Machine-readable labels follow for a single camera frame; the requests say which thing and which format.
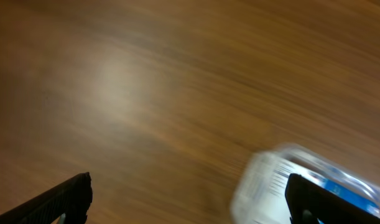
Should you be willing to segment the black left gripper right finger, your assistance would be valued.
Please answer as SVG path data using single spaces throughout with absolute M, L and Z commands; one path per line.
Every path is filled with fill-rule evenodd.
M 292 224 L 380 224 L 380 218 L 298 174 L 289 175 L 285 199 Z

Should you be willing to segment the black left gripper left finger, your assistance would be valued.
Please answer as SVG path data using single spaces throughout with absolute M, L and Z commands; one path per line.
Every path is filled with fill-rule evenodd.
M 91 176 L 80 173 L 0 215 L 0 224 L 85 224 L 93 200 Z

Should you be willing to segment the blue lozenge box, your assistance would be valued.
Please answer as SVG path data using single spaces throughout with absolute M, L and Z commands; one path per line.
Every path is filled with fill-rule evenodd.
M 339 198 L 342 198 L 356 207 L 380 218 L 380 208 L 373 201 L 370 201 L 331 180 L 326 180 L 322 187 Z

